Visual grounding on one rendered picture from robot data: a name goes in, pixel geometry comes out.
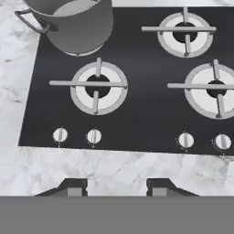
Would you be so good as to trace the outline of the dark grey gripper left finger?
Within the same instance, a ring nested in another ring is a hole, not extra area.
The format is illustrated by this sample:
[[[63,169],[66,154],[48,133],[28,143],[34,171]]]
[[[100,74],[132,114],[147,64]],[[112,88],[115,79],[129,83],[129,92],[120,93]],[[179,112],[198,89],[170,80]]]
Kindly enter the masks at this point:
[[[40,194],[38,197],[86,197],[88,179],[87,178],[65,178],[57,187],[51,188]]]

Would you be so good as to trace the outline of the white hob knob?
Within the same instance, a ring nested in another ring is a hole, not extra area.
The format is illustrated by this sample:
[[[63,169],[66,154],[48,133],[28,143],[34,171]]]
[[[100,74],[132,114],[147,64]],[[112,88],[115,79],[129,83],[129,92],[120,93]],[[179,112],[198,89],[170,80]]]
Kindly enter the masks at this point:
[[[231,147],[231,140],[226,134],[221,133],[215,138],[215,145],[220,150],[227,150]]]
[[[66,129],[59,127],[54,133],[53,133],[53,139],[57,143],[63,143],[68,138],[68,132]]]
[[[91,129],[87,133],[87,140],[90,144],[97,144],[101,140],[101,132],[97,129]]]
[[[188,149],[194,144],[194,137],[187,132],[183,132],[178,137],[178,143],[182,148]]]

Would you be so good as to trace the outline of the grey metal pot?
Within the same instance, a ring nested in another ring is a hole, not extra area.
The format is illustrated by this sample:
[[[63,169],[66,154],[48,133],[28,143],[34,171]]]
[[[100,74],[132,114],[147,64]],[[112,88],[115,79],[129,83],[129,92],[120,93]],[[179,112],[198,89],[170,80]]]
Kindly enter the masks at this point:
[[[15,11],[15,15],[66,53],[89,53],[112,33],[112,0],[23,1],[27,9]]]

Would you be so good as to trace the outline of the black gas hob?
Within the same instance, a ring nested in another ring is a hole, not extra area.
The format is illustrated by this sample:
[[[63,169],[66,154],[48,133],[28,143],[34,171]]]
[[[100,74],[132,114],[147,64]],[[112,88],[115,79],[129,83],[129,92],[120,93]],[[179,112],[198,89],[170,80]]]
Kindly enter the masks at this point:
[[[86,57],[40,38],[20,144],[234,156],[234,7],[117,7],[113,21]],[[53,139],[59,127],[63,143]],[[183,132],[194,137],[188,149]],[[227,150],[215,145],[221,133]]]

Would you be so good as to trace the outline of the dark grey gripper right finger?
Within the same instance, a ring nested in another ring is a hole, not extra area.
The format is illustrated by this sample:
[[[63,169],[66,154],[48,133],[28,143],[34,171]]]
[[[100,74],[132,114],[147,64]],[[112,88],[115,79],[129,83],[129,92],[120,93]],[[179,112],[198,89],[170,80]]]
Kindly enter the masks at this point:
[[[147,178],[146,179],[148,197],[196,197],[197,194],[177,187],[169,178]]]

